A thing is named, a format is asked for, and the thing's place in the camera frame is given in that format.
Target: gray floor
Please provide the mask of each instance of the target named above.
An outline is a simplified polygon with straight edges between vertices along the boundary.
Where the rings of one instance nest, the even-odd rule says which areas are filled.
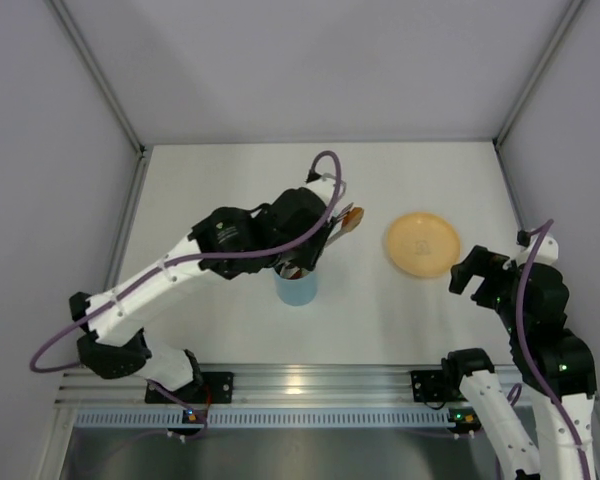
[[[533,425],[529,411],[519,413],[527,427]],[[185,445],[154,435],[109,456],[138,433],[76,430],[62,480],[495,478],[484,435],[454,441],[390,429],[216,430]]]

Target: plate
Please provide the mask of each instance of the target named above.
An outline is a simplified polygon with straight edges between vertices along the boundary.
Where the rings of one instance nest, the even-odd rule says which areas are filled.
[[[387,250],[393,262],[417,277],[439,277],[460,257],[460,237],[445,219],[416,212],[395,220],[387,233]]]

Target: white table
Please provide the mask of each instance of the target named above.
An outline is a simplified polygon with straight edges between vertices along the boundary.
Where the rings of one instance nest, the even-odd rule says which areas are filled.
[[[384,235],[398,216],[428,211],[455,226],[462,258],[475,244],[508,255],[516,222],[490,143],[346,143],[160,146],[153,150],[121,279],[166,253],[217,207],[253,208],[300,186],[314,156],[334,150],[360,227],[318,263],[319,292],[304,307],[276,296],[271,271],[204,288],[148,331],[203,363],[439,363],[482,347],[511,364],[497,315],[447,291],[449,275],[422,280],[397,270]],[[319,171],[333,171],[328,159]]]

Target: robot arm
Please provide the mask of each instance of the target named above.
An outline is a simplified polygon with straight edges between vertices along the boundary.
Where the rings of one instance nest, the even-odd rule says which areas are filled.
[[[484,247],[474,247],[462,263],[452,268],[449,290],[461,294],[472,276],[484,278],[471,299],[495,310],[510,334],[513,361],[524,383],[531,387],[539,454],[506,402],[483,350],[449,354],[443,359],[445,379],[476,410],[502,463],[505,478],[540,478],[540,474],[549,480],[595,478],[591,448],[595,368],[587,345],[564,328],[569,290],[562,283],[562,275],[551,266],[558,258],[558,245],[551,237],[542,239],[525,232],[519,234],[518,241],[525,248],[513,260]],[[537,263],[530,267],[524,295],[524,331],[519,332],[516,299],[523,278],[521,273],[539,241]],[[559,405],[551,400],[533,374],[525,360],[519,335],[525,336],[533,362],[560,400]],[[576,430],[579,444],[570,431],[572,428]]]
[[[294,243],[320,223],[329,205],[340,199],[341,183],[312,168],[304,186],[286,190],[272,204],[255,210],[218,208],[165,256],[111,290],[74,295],[73,320],[90,317],[77,342],[81,363],[102,378],[135,374],[172,392],[201,384],[191,352],[171,348],[143,328],[202,286],[283,263],[312,271],[339,219],[328,218],[290,249],[277,252],[276,247]]]

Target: cup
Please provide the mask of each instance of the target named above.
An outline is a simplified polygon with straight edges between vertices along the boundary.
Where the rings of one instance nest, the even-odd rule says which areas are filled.
[[[310,303],[318,293],[318,281],[315,272],[309,272],[302,278],[282,278],[273,270],[278,297],[287,305],[300,307]]]

